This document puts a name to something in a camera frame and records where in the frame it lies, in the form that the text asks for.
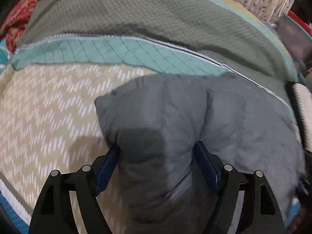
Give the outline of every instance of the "grid pattern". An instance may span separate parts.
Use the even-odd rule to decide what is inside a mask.
[[[15,69],[30,63],[92,62],[145,66],[161,73],[221,75],[226,67],[174,48],[132,37],[80,37],[52,40],[23,49],[13,57]]]
[[[42,0],[20,44],[55,33],[148,37],[213,51],[265,75],[296,80],[291,57],[259,30],[269,29],[249,21],[208,0]]]
[[[0,203],[4,207],[7,215],[14,223],[16,228],[20,231],[21,234],[28,234],[29,226],[15,213],[10,204],[7,202],[6,198],[0,192]]]

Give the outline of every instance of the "zigzag pattern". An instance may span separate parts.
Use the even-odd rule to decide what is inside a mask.
[[[94,99],[152,73],[126,65],[30,65],[15,72],[0,102],[0,171],[34,208],[52,170],[73,172],[107,152]],[[124,232],[126,219],[117,172],[97,198],[114,234]],[[75,193],[71,203],[79,233],[84,234]]]

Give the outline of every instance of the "metal pin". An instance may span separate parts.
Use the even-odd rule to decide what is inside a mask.
[[[53,170],[50,174],[51,176],[55,177],[58,174],[58,170]]]
[[[85,165],[84,167],[82,167],[82,170],[83,170],[84,172],[88,172],[88,171],[91,170],[91,166],[90,166],[90,165]]]
[[[233,166],[231,166],[230,164],[226,164],[224,166],[224,169],[227,170],[228,172],[230,172],[231,170],[233,170]]]
[[[256,171],[255,174],[256,174],[259,178],[263,177],[263,172],[262,172],[262,171]]]

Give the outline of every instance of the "gray fabric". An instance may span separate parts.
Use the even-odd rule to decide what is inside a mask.
[[[41,0],[18,46],[56,33],[149,37],[220,54],[229,66],[294,80],[281,53],[257,28],[208,0]]]
[[[146,76],[95,105],[107,144],[122,152],[126,233],[201,233],[216,198],[192,161],[198,140],[239,171],[263,170],[285,217],[305,169],[302,147],[288,108],[249,80],[234,73]],[[241,203],[240,196],[230,233]]]

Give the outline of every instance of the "red floral cloth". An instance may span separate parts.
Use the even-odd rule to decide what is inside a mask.
[[[0,28],[0,35],[5,34],[7,48],[13,53],[17,41],[28,24],[38,0],[20,0],[11,10]]]

